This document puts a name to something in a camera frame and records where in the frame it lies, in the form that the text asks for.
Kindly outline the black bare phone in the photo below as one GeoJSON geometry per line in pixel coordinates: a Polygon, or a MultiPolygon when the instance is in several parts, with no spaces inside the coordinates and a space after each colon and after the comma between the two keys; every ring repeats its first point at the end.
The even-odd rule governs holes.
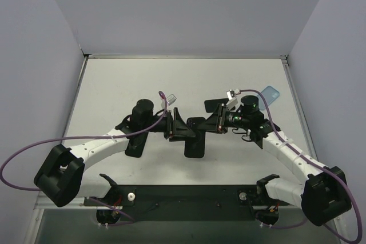
{"type": "Polygon", "coordinates": [[[206,113],[213,113],[221,104],[226,104],[229,101],[227,98],[209,99],[204,101],[206,113]]]}

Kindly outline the small black cased phone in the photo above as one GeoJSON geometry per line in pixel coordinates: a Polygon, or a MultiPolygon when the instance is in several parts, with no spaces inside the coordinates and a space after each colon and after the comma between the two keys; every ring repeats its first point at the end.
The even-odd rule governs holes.
{"type": "Polygon", "coordinates": [[[187,125],[194,131],[195,137],[185,141],[184,156],[186,158],[203,158],[205,155],[206,131],[198,129],[198,126],[204,121],[204,117],[193,117],[187,120],[187,125]]]}

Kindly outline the light blue phone case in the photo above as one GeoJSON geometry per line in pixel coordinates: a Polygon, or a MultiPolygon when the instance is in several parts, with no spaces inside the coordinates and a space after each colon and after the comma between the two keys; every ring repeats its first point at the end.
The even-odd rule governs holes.
{"type": "Polygon", "coordinates": [[[272,86],[267,86],[261,94],[263,95],[267,105],[269,106],[280,97],[280,92],[272,86]]]}

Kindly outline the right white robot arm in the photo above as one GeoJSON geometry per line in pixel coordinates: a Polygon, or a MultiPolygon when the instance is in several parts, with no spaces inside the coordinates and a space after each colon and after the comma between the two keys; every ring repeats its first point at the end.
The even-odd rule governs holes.
{"type": "Polygon", "coordinates": [[[321,226],[352,208],[346,180],[338,167],[328,168],[305,154],[274,123],[264,117],[254,95],[241,98],[237,111],[226,104],[198,125],[198,129],[224,134],[229,128],[249,132],[250,141],[279,160],[299,181],[298,184],[270,175],[257,181],[262,195],[301,209],[307,219],[321,226]]]}

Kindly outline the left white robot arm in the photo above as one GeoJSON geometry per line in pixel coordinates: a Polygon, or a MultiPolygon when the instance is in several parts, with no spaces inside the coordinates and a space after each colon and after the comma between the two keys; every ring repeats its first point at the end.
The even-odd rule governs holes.
{"type": "Polygon", "coordinates": [[[132,113],[102,138],[71,147],[54,146],[34,178],[35,185],[58,207],[78,197],[96,197],[105,205],[114,203],[117,183],[104,173],[100,176],[107,185],[84,182],[83,173],[88,168],[117,153],[140,157],[149,132],[163,133],[171,142],[196,136],[177,108],[164,109],[162,115],[154,115],[153,109],[152,101],[140,99],[132,113]]]}

